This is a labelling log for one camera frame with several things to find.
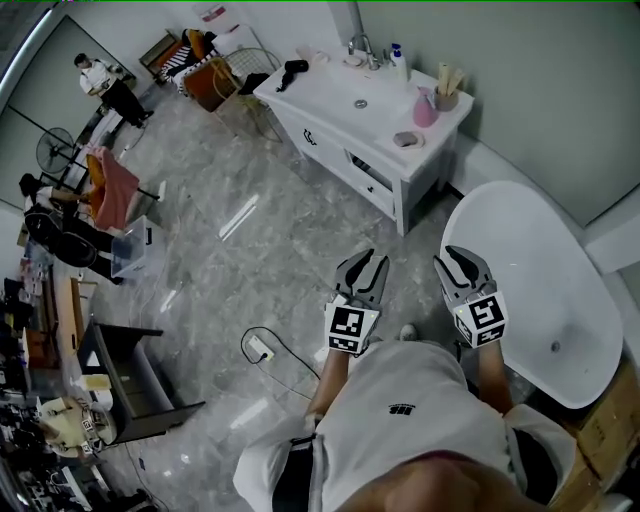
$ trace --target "white t-shirt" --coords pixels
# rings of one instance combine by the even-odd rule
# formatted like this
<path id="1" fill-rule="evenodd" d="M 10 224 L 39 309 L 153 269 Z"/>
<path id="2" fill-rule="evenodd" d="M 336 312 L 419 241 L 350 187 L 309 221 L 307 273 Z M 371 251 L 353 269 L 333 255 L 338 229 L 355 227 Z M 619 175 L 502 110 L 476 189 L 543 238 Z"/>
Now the white t-shirt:
<path id="1" fill-rule="evenodd" d="M 308 428 L 304 418 L 285 420 L 243 452 L 234 484 L 254 510 L 272 510 L 289 441 L 308 435 Z M 512 428 L 545 446 L 559 489 L 575 457 L 575 441 L 560 426 L 525 405 L 503 417 L 469 393 L 460 365 L 436 344 L 378 343 L 358 362 L 315 429 L 326 469 L 321 489 L 312 484 L 312 493 L 321 495 L 323 512 L 334 511 L 371 480 L 439 450 L 493 467 L 526 488 L 521 465 L 512 464 L 519 460 Z"/>
<path id="2" fill-rule="evenodd" d="M 51 196 L 53 194 L 53 187 L 42 187 L 36 193 L 36 203 L 40 206 L 44 206 L 47 210 L 55 210 L 56 207 L 51 202 Z M 27 196 L 24 201 L 24 211 L 28 212 L 33 208 L 33 201 L 31 197 Z"/>
<path id="3" fill-rule="evenodd" d="M 109 71 L 110 67 L 111 64 L 108 62 L 93 60 L 90 68 L 80 70 L 80 87 L 82 87 L 82 90 L 88 94 L 91 89 L 100 89 L 98 96 L 102 96 L 118 78 Z M 109 87 L 106 89 L 102 89 L 104 82 L 109 83 Z"/>

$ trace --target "tiled floor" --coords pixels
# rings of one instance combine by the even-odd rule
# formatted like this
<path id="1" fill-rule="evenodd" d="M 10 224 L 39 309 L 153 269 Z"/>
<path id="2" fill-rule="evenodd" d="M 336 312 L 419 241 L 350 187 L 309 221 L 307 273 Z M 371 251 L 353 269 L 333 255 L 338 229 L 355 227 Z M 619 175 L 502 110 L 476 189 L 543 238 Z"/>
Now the tiled floor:
<path id="1" fill-rule="evenodd" d="M 323 345 L 322 308 L 333 272 L 372 247 L 391 259 L 377 334 L 393 337 L 411 321 L 425 338 L 450 343 L 453 324 L 431 261 L 457 200 L 430 193 L 417 208 L 419 222 L 400 238 L 391 220 L 290 144 L 256 136 L 239 105 L 219 111 L 223 124 L 168 88 L 149 100 L 156 114 L 121 161 L 150 189 L 167 180 L 166 201 L 150 212 L 168 233 L 164 269 L 121 287 L 105 282 L 94 310 L 106 323 L 164 329 L 162 338 L 145 342 L 147 353 L 176 398 L 207 402 L 181 428 L 129 444 L 135 463 L 144 460 L 138 471 L 145 484 L 171 510 L 248 510 L 232 484 L 240 451 L 285 416 L 304 412 L 306 400 L 247 363 L 242 333 L 268 326 L 319 370 L 313 355 Z M 114 154 L 138 137 L 124 128 Z M 220 228 L 254 195 L 256 211 L 222 241 Z M 171 290 L 178 293 L 161 313 Z M 262 368 L 302 394 L 313 393 L 310 372 L 271 335 L 261 336 L 276 352 Z M 262 399 L 267 407 L 258 416 L 232 427 Z M 102 457 L 123 490 L 140 487 L 124 448 Z"/>

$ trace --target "power strip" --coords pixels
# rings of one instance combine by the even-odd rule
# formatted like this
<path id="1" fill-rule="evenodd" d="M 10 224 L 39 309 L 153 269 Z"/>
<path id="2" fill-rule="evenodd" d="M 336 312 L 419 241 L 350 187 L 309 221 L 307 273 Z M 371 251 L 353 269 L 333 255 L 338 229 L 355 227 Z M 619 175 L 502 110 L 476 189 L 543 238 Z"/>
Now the power strip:
<path id="1" fill-rule="evenodd" d="M 267 357 L 265 359 L 266 361 L 271 361 L 273 359 L 273 356 L 275 356 L 273 351 L 269 347 L 267 347 L 255 334 L 249 339 L 249 345 L 258 353 L 258 356 L 262 357 L 262 354 L 267 354 Z"/>

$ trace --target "black logo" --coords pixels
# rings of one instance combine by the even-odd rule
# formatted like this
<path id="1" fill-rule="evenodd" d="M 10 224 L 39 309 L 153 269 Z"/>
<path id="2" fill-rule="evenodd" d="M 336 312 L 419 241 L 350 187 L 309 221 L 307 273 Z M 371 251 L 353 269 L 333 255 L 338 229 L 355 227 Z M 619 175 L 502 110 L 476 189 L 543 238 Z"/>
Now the black logo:
<path id="1" fill-rule="evenodd" d="M 389 414 L 404 414 L 405 416 L 410 416 L 411 411 L 415 408 L 416 406 L 411 404 L 394 404 L 389 406 Z"/>

